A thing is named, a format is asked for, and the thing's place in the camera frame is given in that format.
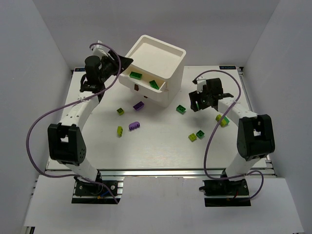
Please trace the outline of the dark green long lego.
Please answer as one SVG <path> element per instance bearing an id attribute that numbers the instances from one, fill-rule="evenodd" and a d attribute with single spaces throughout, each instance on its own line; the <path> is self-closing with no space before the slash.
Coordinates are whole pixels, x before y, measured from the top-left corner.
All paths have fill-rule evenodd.
<path id="1" fill-rule="evenodd" d="M 137 80 L 141 80 L 142 76 L 143 76 L 143 74 L 138 73 L 138 72 L 134 72 L 134 71 L 131 71 L 130 74 L 129 74 L 130 78 L 134 78 L 134 79 L 137 79 Z"/>

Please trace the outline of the white drawer cabinet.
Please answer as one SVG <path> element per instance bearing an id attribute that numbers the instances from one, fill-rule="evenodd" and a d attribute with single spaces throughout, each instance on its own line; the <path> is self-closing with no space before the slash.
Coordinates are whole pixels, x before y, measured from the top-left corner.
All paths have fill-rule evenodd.
<path id="1" fill-rule="evenodd" d="M 180 91 L 186 50 L 148 35 L 142 35 L 126 54 L 135 65 L 167 82 L 170 101 Z"/>

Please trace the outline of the green square lego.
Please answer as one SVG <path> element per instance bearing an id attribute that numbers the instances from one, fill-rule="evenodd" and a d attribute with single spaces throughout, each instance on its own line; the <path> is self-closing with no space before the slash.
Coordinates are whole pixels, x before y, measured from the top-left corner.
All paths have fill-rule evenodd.
<path id="1" fill-rule="evenodd" d="M 202 138 L 205 136 L 205 134 L 204 134 L 203 131 L 199 130 L 199 131 L 196 133 L 196 136 L 197 136 L 199 139 L 202 139 Z"/>

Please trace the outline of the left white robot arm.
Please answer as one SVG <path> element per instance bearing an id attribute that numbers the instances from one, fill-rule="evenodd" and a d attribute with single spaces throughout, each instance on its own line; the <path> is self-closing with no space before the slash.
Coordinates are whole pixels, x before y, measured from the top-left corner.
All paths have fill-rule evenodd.
<path id="1" fill-rule="evenodd" d="M 132 62 L 133 59 L 123 56 L 87 57 L 78 103 L 58 124 L 50 124 L 47 129 L 50 158 L 71 169 L 76 176 L 99 181 L 98 170 L 86 159 L 82 129 L 103 98 L 105 81 L 126 70 Z"/>

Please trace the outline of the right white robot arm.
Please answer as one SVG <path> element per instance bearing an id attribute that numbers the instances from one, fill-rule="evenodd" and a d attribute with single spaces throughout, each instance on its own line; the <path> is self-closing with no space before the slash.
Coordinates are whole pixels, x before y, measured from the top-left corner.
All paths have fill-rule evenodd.
<path id="1" fill-rule="evenodd" d="M 197 90 L 189 93 L 191 109 L 194 112 L 208 107 L 214 108 L 237 127 L 237 155 L 222 173 L 229 181 L 242 180 L 249 170 L 262 158 L 275 150 L 272 119 L 259 115 L 242 106 L 238 98 L 224 93 L 219 78 L 196 78 Z"/>

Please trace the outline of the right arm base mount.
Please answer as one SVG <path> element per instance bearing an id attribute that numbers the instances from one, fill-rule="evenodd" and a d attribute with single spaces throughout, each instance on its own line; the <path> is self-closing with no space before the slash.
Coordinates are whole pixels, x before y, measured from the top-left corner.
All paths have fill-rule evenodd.
<path id="1" fill-rule="evenodd" d="M 204 193 L 205 207 L 250 207 L 246 179 L 240 181 L 204 180 L 199 190 Z"/>

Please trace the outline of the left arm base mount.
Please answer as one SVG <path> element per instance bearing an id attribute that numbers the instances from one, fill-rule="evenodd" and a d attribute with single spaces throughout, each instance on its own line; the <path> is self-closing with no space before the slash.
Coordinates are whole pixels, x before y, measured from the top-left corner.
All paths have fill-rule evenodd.
<path id="1" fill-rule="evenodd" d="M 110 189 L 119 202 L 122 195 L 123 182 L 118 180 L 104 180 L 103 183 Z M 101 186 L 75 179 L 72 204 L 113 204 L 117 205 L 109 191 Z"/>

